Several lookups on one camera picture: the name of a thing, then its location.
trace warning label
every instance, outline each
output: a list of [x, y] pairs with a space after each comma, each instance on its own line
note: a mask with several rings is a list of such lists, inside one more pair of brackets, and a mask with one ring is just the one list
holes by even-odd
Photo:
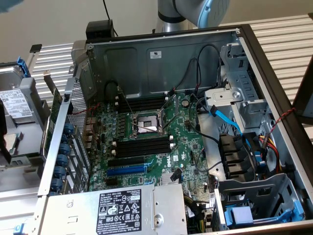
[[20, 90], [0, 92], [0, 99], [12, 118], [31, 117], [31, 111], [23, 93]]
[[100, 194], [98, 235], [141, 231], [141, 190]]

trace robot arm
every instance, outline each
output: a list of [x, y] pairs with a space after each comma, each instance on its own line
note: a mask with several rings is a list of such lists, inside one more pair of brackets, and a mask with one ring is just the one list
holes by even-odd
[[218, 26], [229, 0], [158, 0], [158, 16], [163, 24], [157, 32], [186, 29], [186, 20], [198, 28]]

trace pcie slot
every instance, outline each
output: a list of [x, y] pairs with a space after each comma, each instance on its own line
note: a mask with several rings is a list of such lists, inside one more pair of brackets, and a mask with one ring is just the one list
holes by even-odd
[[144, 163], [145, 163], [144, 157], [113, 159], [108, 161], [108, 167], [122, 165], [138, 165], [138, 164], [140, 165]]
[[[136, 98], [127, 100], [133, 112], [160, 109], [165, 104], [163, 96], [150, 98]], [[118, 111], [120, 113], [130, 112], [129, 106], [125, 99], [120, 99]]]
[[170, 153], [170, 141], [168, 137], [122, 141], [115, 148], [117, 158], [145, 156], [151, 154]]
[[146, 173], [146, 172], [147, 172], [147, 166], [145, 166], [145, 165], [134, 165], [134, 166], [128, 166], [128, 167], [124, 167], [124, 168], [108, 169], [107, 170], [107, 176], [135, 174], [135, 173]]

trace green motherboard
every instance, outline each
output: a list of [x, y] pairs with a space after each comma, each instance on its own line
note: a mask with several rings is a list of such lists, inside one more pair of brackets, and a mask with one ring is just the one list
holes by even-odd
[[[136, 138], [133, 133], [132, 116], [148, 116], [157, 113], [159, 110], [139, 111], [134, 113], [118, 113], [114, 109], [114, 103], [101, 103], [93, 117], [100, 123], [94, 136], [102, 141], [93, 141], [89, 151], [92, 164], [92, 172], [89, 183], [89, 191], [123, 188], [139, 185], [154, 184], [162, 185], [166, 176], [180, 168], [182, 177], [180, 179], [184, 193], [191, 196], [194, 200], [208, 199], [208, 192], [204, 190], [203, 184], [209, 182], [208, 173], [201, 173], [195, 166], [201, 150], [203, 149], [202, 136], [194, 132], [186, 125], [189, 122], [189, 108], [183, 101], [190, 101], [190, 96], [177, 94], [175, 99], [169, 100], [164, 108], [164, 123], [168, 125], [163, 129], [163, 134], [174, 137], [174, 147], [170, 153], [155, 154], [145, 156], [145, 163], [149, 164], [147, 172], [136, 174], [124, 174], [114, 176], [117, 184], [107, 185], [108, 161], [115, 159], [112, 154], [112, 143], [114, 140], [134, 141], [135, 139], [149, 139], [159, 136], [158, 133], [148, 133], [138, 135]], [[191, 116], [194, 116], [194, 107], [191, 108]], [[206, 159], [201, 156], [198, 168], [207, 169]]]

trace mesh panel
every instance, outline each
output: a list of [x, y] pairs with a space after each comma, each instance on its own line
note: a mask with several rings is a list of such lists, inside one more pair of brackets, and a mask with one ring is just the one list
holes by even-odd
[[[87, 108], [83, 92], [78, 80], [75, 81], [73, 86], [72, 104], [74, 107], [74, 113], [78, 113]], [[68, 115], [68, 119], [70, 123], [78, 127], [80, 134], [83, 135], [84, 125], [86, 121], [86, 112], [77, 115]]]

